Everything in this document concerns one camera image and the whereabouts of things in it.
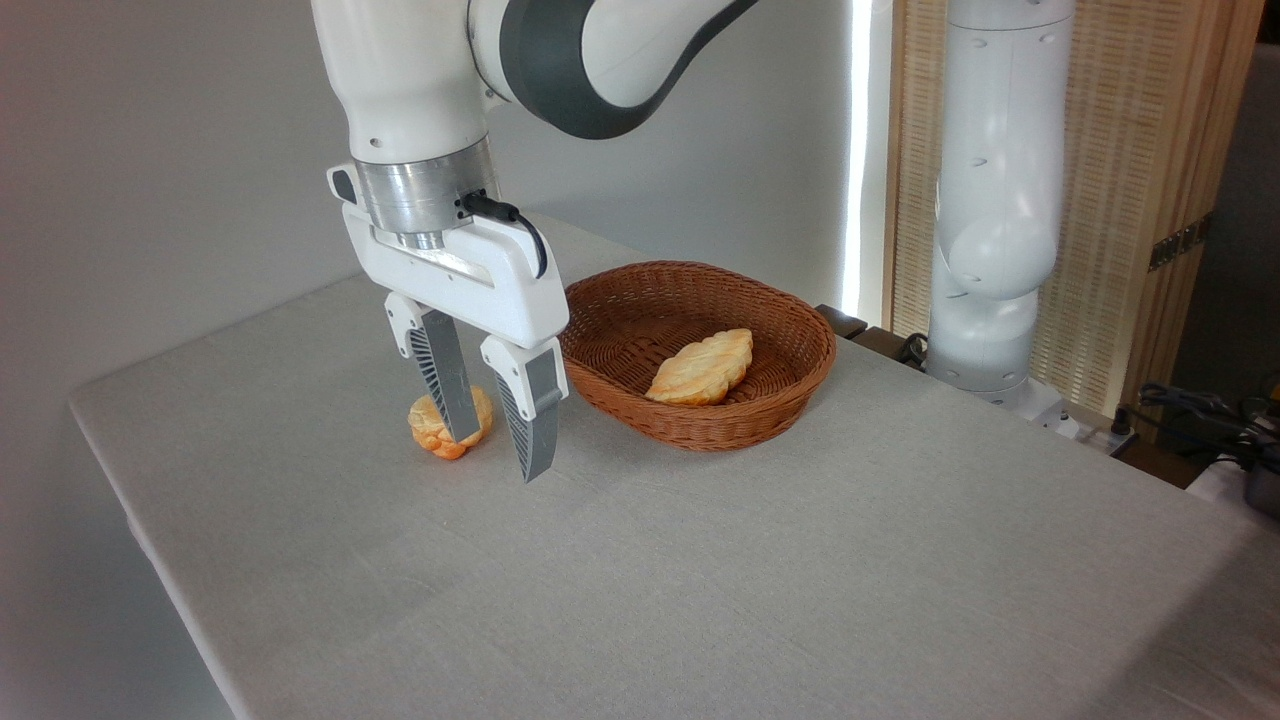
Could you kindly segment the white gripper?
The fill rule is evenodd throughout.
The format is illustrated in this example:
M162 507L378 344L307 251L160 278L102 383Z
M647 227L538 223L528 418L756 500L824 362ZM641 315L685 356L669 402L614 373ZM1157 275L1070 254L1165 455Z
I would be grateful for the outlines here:
M417 364L452 439L481 429L456 318L492 334L483 359L495 374L522 478L543 474L556 455L559 402L570 395L554 337L570 310L544 236L517 208L479 190L445 205L445 218L461 225L436 241L413 240L372 223L355 165L330 168L328 182L360 265L396 291L385 311L399 354Z

